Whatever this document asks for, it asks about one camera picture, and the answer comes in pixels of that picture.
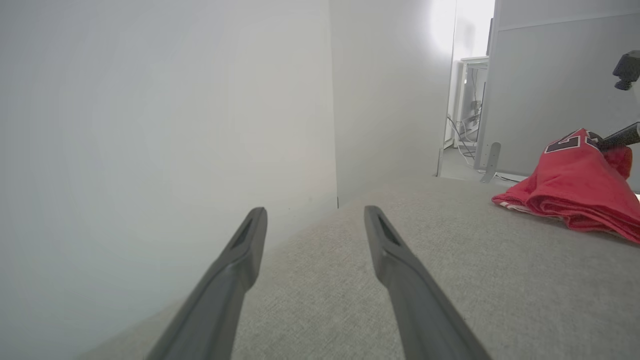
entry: metal bracket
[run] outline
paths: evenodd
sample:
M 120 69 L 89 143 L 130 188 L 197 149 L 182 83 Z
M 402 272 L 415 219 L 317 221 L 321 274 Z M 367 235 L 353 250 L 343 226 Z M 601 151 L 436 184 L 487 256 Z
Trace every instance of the metal bracket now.
M 486 172 L 482 179 L 480 179 L 481 183 L 488 184 L 493 177 L 495 177 L 495 171 L 498 167 L 498 157 L 500 156 L 500 143 L 494 142 L 491 145 L 491 151 L 489 152 L 489 158 L 486 161 Z

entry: red jersey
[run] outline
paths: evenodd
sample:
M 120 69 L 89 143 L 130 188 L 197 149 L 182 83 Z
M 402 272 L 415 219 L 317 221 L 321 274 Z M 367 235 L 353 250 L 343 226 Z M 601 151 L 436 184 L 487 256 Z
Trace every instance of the red jersey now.
M 592 137 L 580 129 L 550 144 L 531 176 L 492 201 L 561 218 L 576 231 L 614 231 L 640 243 L 640 202 L 627 184 L 631 149 L 601 153 Z

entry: floor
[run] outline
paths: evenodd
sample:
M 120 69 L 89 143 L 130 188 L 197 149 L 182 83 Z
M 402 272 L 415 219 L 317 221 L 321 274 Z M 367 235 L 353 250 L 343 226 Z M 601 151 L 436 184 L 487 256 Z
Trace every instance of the floor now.
M 460 154 L 458 149 L 454 148 L 453 146 L 444 149 L 444 152 L 442 154 L 442 170 L 440 172 L 440 177 L 480 182 L 480 179 L 482 179 L 484 174 L 481 174 L 477 170 L 473 169 L 474 160 L 472 158 L 467 158 L 467 161 L 470 165 L 465 162 L 465 157 Z M 525 179 L 524 176 L 502 173 L 499 173 L 498 175 L 517 181 Z M 512 181 L 505 181 L 499 179 L 498 177 L 494 177 L 491 180 L 491 184 L 511 187 L 515 183 Z

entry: black cable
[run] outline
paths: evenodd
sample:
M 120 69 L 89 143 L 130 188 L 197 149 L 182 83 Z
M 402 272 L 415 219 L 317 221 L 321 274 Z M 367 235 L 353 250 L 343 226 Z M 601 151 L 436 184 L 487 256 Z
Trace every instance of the black cable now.
M 471 69 L 471 82 L 474 84 L 474 101 L 475 101 L 475 102 L 476 102 L 476 104 L 477 104 L 478 99 L 477 99 L 477 97 L 476 97 L 476 79 L 474 78 L 474 70 L 475 70 L 475 73 L 476 73 L 476 75 L 477 75 L 477 69 Z
M 498 178 L 502 179 L 502 180 L 512 181 L 512 182 L 514 182 L 514 183 L 519 183 L 519 181 L 514 180 L 514 179 L 510 179 L 510 178 L 508 178 L 508 177 L 502 177 L 502 176 L 500 176 L 500 175 L 496 175 L 496 176 L 497 176 Z
M 456 123 L 453 122 L 453 120 L 451 120 L 451 118 L 447 115 L 447 119 L 449 119 L 449 121 L 451 121 L 451 125 L 453 125 L 453 129 L 456 132 L 456 134 L 458 134 L 458 138 L 460 139 L 460 142 L 462 143 L 462 145 L 465 146 L 465 149 L 467 150 L 467 152 L 471 153 L 471 150 L 469 150 L 469 148 L 467 147 L 467 145 L 465 144 L 464 141 L 462 141 L 462 136 L 460 136 L 460 133 L 458 132 L 458 129 L 456 129 Z M 475 161 L 476 157 L 471 155 L 471 158 Z

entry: jersey number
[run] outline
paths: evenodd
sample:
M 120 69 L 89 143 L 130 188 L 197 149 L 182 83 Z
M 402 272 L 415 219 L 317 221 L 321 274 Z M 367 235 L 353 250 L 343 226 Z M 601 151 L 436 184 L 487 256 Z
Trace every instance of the jersey number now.
M 569 135 L 565 136 L 564 138 L 547 146 L 547 148 L 545 149 L 545 154 L 548 154 L 550 152 L 560 151 L 560 150 L 571 149 L 574 147 L 580 147 L 580 135 L 574 136 L 574 134 L 577 132 L 578 131 L 576 130 L 570 133 Z M 589 144 L 597 149 L 598 148 L 596 145 L 597 140 L 592 140 L 592 138 L 600 138 L 600 137 L 596 133 L 592 133 L 591 131 L 588 131 L 588 130 L 587 130 L 587 134 L 589 136 L 584 137 L 584 143 Z

